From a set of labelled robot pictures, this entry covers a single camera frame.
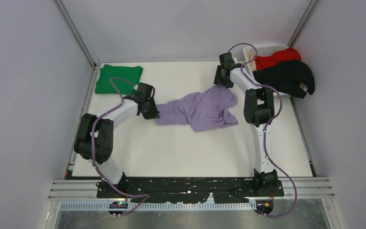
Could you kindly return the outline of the purple t shirt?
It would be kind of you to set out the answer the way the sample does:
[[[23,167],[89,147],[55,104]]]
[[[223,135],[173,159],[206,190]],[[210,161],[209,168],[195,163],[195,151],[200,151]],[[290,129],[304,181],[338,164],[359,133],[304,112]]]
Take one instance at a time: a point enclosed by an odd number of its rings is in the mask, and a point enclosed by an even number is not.
[[[190,125],[195,132],[238,125],[229,111],[237,105],[237,96],[228,88],[215,85],[200,93],[195,92],[181,99],[157,105],[157,125]]]

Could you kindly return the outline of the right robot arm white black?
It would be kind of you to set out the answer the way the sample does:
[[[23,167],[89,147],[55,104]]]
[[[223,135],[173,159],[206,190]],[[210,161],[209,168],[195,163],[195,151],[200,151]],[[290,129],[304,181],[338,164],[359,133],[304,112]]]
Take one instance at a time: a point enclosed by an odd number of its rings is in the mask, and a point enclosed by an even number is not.
[[[230,52],[219,55],[214,84],[227,88],[238,86],[244,93],[244,118],[250,125],[254,138],[255,166],[252,191],[268,196],[277,187],[278,175],[271,162],[270,119],[275,116],[274,95],[271,89],[258,85],[246,73],[242,64],[236,63]]]

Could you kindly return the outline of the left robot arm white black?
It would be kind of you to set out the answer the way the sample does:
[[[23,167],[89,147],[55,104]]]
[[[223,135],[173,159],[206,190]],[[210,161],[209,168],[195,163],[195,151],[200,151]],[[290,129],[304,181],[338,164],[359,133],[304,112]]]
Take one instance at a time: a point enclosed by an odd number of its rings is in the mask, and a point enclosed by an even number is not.
[[[146,83],[134,86],[133,93],[121,97],[118,105],[94,115],[85,113],[80,121],[74,142],[74,151],[91,162],[102,180],[109,185],[115,197],[132,197],[127,194],[125,173],[112,158],[114,130],[128,119],[142,115],[144,119],[159,118],[154,100],[155,88]]]

